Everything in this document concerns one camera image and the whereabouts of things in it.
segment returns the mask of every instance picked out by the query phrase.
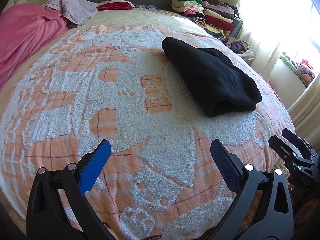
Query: red folded cloth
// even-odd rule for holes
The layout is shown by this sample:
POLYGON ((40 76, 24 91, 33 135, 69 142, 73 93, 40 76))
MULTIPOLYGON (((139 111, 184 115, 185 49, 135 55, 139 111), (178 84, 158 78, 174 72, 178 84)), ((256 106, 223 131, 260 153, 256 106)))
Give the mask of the red folded cloth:
POLYGON ((133 7, 129 2, 112 2, 112 3, 105 3, 103 5, 97 6, 97 9, 98 11, 133 10, 133 7))
POLYGON ((206 19, 206 22, 210 23, 211 25, 213 25, 218 29, 222 29, 223 31, 232 31, 234 28, 233 23, 227 23, 225 21, 219 20, 209 15, 206 15, 205 19, 206 19))

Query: bed sheet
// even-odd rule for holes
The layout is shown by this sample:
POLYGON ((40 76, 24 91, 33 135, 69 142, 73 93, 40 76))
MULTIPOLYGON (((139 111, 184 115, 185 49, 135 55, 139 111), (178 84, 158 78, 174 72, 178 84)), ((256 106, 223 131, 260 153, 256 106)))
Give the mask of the bed sheet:
POLYGON ((63 169, 105 138, 112 155, 86 193, 100 219, 120 239, 159 233, 195 239, 219 222, 234 198, 210 142, 219 138, 244 163, 270 171, 279 157, 269 137, 294 127, 267 82, 192 22, 146 9, 117 13, 99 12, 69 30, 0 92, 0 186, 25 218, 37 169, 63 169), (167 36, 221 50, 256 81, 257 109, 206 117, 161 49, 167 36))

